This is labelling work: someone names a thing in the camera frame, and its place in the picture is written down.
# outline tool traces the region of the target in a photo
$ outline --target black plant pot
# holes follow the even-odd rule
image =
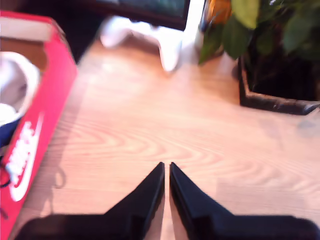
[[[294,115],[308,115],[320,108],[320,101],[287,99],[251,91],[243,57],[238,60],[238,79],[241,106]]]

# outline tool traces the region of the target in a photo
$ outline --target nike logo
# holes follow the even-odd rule
[[[27,193],[32,170],[36,160],[43,122],[44,114],[41,113],[39,115],[35,131],[30,128],[30,122],[26,122],[24,124],[20,134],[20,138],[16,142],[16,145],[9,158],[9,163],[5,166],[5,169],[7,170],[11,178],[11,184],[9,185],[11,198],[15,202],[20,201]],[[17,185],[19,182],[19,176],[21,176],[22,174],[23,176],[20,184],[15,187],[15,185]]]

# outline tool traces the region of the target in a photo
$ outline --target black monitor frame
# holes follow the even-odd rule
[[[98,0],[73,0],[75,3],[84,4],[86,8],[89,8],[99,14],[103,15],[117,15],[125,18],[129,18],[132,21],[146,22],[153,26],[162,26],[171,29],[177,29],[184,31],[187,25],[189,6],[191,0],[184,0],[183,16],[166,16],[157,14],[154,12],[139,9],[138,7],[132,7],[128,5],[117,5],[111,2],[102,2]]]

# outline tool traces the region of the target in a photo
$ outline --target white game controller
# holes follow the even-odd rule
[[[163,69],[171,72],[179,60],[183,33],[172,28],[153,27],[146,22],[131,22],[128,18],[113,16],[102,26],[100,39],[106,48],[117,46],[130,35],[152,42],[159,46]]]

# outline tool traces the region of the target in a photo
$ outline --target potted plant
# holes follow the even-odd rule
[[[243,106],[297,115],[320,108],[320,0],[230,2],[226,23],[212,18],[200,61],[221,46],[238,59]]]

